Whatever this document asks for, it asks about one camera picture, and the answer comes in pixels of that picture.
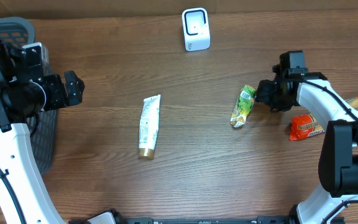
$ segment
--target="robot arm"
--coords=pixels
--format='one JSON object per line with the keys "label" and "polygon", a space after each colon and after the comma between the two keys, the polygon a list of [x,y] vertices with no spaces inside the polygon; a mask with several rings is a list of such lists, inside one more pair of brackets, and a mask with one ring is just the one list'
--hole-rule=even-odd
{"label": "robot arm", "polygon": [[304,106],[326,131],[319,161],[320,184],[307,200],[295,206],[290,217],[295,223],[330,223],[344,209],[344,202],[358,200],[358,111],[331,88],[321,73],[310,73],[302,51],[280,56],[273,67],[274,81],[262,80],[256,101],[274,111]]}
{"label": "robot arm", "polygon": [[[65,223],[49,197],[35,164],[26,124],[12,124],[3,133],[0,129],[0,168],[21,206],[27,223]],[[21,223],[7,188],[0,179],[0,206],[8,224]]]}

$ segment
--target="snack packet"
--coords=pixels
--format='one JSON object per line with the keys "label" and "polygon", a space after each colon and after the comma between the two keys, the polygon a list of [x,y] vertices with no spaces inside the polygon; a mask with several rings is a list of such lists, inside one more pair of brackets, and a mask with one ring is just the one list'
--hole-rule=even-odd
{"label": "snack packet", "polygon": [[[345,101],[358,111],[358,96]],[[316,118],[311,113],[292,118],[291,141],[299,141],[323,132],[323,127],[318,124]]]}
{"label": "snack packet", "polygon": [[230,118],[233,128],[239,128],[246,123],[247,116],[255,103],[255,93],[255,89],[249,85],[245,85],[241,90]]}

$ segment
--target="green snack bag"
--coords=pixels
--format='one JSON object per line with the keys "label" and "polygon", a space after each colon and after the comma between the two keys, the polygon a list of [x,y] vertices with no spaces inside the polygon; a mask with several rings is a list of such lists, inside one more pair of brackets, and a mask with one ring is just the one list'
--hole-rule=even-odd
{"label": "green snack bag", "polygon": [[255,93],[255,89],[249,85],[245,85],[241,90],[230,118],[230,124],[233,128],[240,128],[246,123],[248,114],[255,103]]}

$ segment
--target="white device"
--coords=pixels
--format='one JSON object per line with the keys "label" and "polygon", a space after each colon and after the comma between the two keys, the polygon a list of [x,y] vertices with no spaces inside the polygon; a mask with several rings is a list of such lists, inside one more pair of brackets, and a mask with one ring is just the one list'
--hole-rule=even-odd
{"label": "white device", "polygon": [[187,51],[204,50],[211,45],[208,14],[202,7],[186,9],[181,14],[185,48]]}

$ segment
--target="gray plastic basket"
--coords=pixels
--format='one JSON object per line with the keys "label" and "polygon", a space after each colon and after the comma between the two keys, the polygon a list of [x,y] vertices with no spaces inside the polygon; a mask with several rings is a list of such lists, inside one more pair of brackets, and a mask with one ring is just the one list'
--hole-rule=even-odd
{"label": "gray plastic basket", "polygon": [[[34,27],[21,17],[0,18],[0,39],[10,42],[15,47],[32,44],[35,42]],[[40,113],[37,132],[31,138],[35,162],[41,174],[46,173],[52,165],[57,114],[57,110]],[[35,125],[35,118],[27,119],[27,123],[31,132]]]}

